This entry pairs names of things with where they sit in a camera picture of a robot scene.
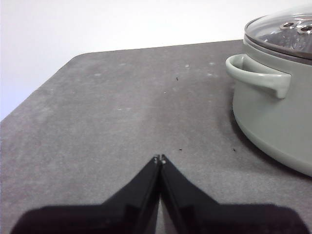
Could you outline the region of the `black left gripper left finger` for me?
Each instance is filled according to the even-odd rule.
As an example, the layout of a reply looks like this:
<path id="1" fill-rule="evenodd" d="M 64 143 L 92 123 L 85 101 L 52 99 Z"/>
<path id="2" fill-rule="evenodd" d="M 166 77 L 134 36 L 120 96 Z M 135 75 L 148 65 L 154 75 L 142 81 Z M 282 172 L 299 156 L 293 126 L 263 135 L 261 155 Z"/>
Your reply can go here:
<path id="1" fill-rule="evenodd" d="M 104 203 L 45 206 L 25 212 L 13 234 L 144 234 L 154 232 L 160 156 Z"/>

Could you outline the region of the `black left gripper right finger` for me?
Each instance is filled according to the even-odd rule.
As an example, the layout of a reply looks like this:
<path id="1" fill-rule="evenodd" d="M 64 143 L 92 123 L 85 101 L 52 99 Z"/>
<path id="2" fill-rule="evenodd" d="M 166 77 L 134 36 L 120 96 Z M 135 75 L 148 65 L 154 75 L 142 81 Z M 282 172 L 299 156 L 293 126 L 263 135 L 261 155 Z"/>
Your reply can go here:
<path id="1" fill-rule="evenodd" d="M 304 234 L 298 213 L 273 204 L 220 204 L 161 155 L 161 197 L 180 234 Z"/>

